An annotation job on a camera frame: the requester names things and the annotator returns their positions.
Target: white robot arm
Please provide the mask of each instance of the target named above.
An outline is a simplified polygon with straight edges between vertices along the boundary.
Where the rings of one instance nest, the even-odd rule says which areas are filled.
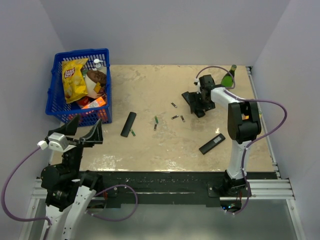
[[[245,187],[243,171],[246,175],[247,162],[250,155],[250,147],[247,145],[261,133],[261,122],[258,105],[256,102],[248,102],[230,93],[220,84],[215,84],[211,75],[204,75],[196,79],[194,84],[196,92],[183,93],[182,96],[190,105],[191,113],[198,118],[205,115],[205,111],[214,109],[216,104],[228,110],[228,133],[232,139],[230,162],[225,171],[223,192],[232,195],[240,188]],[[244,150],[246,154],[242,168]]]

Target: table surface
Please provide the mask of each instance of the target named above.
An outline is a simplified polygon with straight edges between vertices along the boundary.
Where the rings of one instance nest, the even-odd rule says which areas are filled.
[[[85,148],[80,170],[91,171],[224,171],[231,156],[232,140],[227,130],[227,110],[216,104],[202,118],[190,113],[182,93],[195,92],[193,82],[203,65],[112,65],[112,123],[103,124],[103,144]],[[219,84],[225,72],[210,68]],[[254,97],[245,66],[235,71],[236,88],[232,93]],[[129,112],[135,112],[132,129],[136,136],[120,136]],[[183,115],[182,119],[171,119]],[[159,124],[154,130],[155,116]],[[80,127],[76,137],[91,127]],[[226,140],[203,155],[199,147],[222,133]],[[61,162],[56,152],[52,164]],[[247,170],[272,172],[267,141],[252,146]]]

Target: gray wall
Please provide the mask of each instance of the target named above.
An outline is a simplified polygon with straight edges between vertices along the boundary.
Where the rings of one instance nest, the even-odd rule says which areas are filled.
[[[64,48],[39,0],[0,3],[0,186],[9,172],[37,147],[57,122],[45,114],[54,54]],[[34,180],[48,164],[39,151],[22,165],[9,184],[6,203],[25,217]],[[0,210],[2,240],[18,239],[22,223]]]
[[[271,135],[282,177],[289,177],[305,233],[320,235],[320,2],[291,0],[253,66],[257,94],[283,103],[284,126]],[[283,113],[263,105],[270,130]]]
[[[251,66],[290,0],[41,0],[67,50],[111,64]]]

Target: yellow chip bag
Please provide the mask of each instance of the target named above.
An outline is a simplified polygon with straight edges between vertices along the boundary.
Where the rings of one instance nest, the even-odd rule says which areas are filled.
[[[81,69],[88,58],[62,62],[62,84],[67,104],[81,99],[88,94],[87,85]]]

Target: blue plastic basket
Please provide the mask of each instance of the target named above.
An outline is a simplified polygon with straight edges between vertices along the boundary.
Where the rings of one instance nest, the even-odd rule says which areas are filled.
[[[103,60],[106,67],[106,100],[105,106],[81,109],[77,103],[66,103],[64,87],[62,84],[62,61],[71,61],[75,59],[88,58],[85,68],[92,69],[95,67],[94,59]],[[109,63],[109,50],[101,49],[83,49],[69,52],[60,52],[54,56],[53,68],[51,70],[51,85],[48,90],[48,100],[46,102],[45,113],[53,115],[60,121],[67,123],[75,115],[80,114],[81,119],[79,126],[94,125],[98,119],[102,119],[102,123],[110,124],[112,122],[112,96],[111,96],[111,74]]]

